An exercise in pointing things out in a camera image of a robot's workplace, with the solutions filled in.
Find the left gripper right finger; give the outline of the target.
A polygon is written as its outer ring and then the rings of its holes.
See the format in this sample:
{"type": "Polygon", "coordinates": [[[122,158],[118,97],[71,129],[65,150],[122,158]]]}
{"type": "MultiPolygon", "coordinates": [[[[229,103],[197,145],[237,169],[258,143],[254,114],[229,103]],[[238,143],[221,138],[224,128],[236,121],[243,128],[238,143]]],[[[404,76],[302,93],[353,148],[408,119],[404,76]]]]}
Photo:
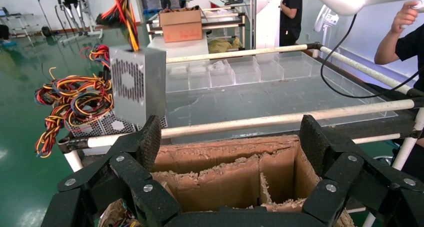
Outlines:
{"type": "Polygon", "coordinates": [[[320,177],[303,213],[333,227],[354,199],[387,227],[423,226],[424,185],[419,179],[370,157],[349,137],[321,127],[311,115],[303,116],[299,139],[320,177]]]}

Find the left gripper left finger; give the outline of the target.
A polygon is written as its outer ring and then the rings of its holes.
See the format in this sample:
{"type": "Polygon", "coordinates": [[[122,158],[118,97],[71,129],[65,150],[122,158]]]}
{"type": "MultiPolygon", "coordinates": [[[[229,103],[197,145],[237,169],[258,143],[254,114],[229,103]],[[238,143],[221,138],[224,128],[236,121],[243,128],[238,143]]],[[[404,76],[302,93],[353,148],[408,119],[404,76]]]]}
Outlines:
{"type": "Polygon", "coordinates": [[[143,225],[165,226],[180,206],[151,175],[160,143],[160,119],[152,115],[140,131],[120,136],[101,159],[58,183],[42,226],[92,227],[117,200],[143,225]]]}

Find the operator hand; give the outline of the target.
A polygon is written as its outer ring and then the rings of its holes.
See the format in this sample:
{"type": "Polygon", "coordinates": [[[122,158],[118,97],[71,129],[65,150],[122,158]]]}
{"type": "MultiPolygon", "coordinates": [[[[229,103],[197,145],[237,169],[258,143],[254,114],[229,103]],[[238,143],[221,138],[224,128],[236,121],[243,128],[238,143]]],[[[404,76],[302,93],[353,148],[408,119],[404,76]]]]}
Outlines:
{"type": "Polygon", "coordinates": [[[417,1],[407,1],[402,8],[397,12],[391,25],[390,33],[400,34],[405,26],[413,24],[418,16],[418,11],[414,7],[418,4],[417,1]]]}

